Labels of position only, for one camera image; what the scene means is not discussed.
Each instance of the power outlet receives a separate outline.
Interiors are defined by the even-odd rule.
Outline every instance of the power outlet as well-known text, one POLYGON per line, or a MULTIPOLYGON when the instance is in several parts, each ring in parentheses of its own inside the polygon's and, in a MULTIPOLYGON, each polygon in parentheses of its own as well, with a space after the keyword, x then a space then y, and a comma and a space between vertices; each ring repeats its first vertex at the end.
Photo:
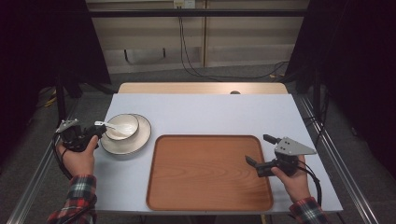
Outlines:
POLYGON ((184 8, 195 8, 195 0, 185 0, 184 8))

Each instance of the brown serving tray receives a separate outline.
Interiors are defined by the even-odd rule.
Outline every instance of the brown serving tray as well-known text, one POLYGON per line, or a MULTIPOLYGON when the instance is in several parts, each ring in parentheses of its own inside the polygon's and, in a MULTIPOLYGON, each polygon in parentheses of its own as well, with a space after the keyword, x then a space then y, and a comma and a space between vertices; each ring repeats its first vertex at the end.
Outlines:
POLYGON ((266 211, 273 205, 267 177, 245 155, 263 162, 251 135, 163 135, 155 144, 147 205, 158 211, 266 211))

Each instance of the hand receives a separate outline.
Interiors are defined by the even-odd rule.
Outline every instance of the hand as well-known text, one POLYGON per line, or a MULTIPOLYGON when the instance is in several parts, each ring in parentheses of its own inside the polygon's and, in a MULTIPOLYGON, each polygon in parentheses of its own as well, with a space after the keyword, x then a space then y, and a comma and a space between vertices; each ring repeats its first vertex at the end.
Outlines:
POLYGON ((95 162, 93 151, 96 148, 97 142, 98 136, 94 135, 87 148, 82 152, 74 152, 72 150, 64 152, 66 148, 62 143, 57 146, 60 155, 64 153, 64 166, 72 176, 93 175, 93 164, 95 162))
MULTIPOLYGON (((305 162, 304 156, 299 156, 298 159, 299 161, 305 162)), ((305 168, 301 162, 299 162, 299 166, 305 168)), ((283 185, 285 185, 285 190, 289 194, 293 203, 298 202, 301 199, 311 197, 306 172, 297 170, 294 175, 287 176, 277 167, 271 168, 271 171, 280 179, 280 181, 282 181, 283 185)))

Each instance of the ceramic plate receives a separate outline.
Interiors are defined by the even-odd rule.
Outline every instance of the ceramic plate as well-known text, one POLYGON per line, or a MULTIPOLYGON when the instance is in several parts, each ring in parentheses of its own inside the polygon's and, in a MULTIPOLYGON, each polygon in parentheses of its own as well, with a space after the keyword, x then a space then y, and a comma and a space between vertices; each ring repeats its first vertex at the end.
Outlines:
POLYGON ((112 154, 125 155, 138 151, 147 143, 151 135, 151 125, 149 121, 141 115, 133 114, 133 116, 135 116, 139 122, 139 127, 134 135, 123 140, 113 140, 106 134, 103 134, 101 144, 104 150, 112 154))

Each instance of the plaid shirt sleeve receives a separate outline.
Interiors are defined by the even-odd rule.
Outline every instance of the plaid shirt sleeve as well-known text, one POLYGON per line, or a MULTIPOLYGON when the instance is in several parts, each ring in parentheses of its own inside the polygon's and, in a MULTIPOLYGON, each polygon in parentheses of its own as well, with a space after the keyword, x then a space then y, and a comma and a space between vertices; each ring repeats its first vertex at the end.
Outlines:
POLYGON ((70 188, 67 193, 64 208, 52 213, 47 223, 95 223, 96 213, 96 178, 93 175, 76 175, 70 180, 70 188))
POLYGON ((289 210, 299 223, 324 224, 330 223, 328 217, 321 209, 315 198, 310 197, 294 203, 289 210))

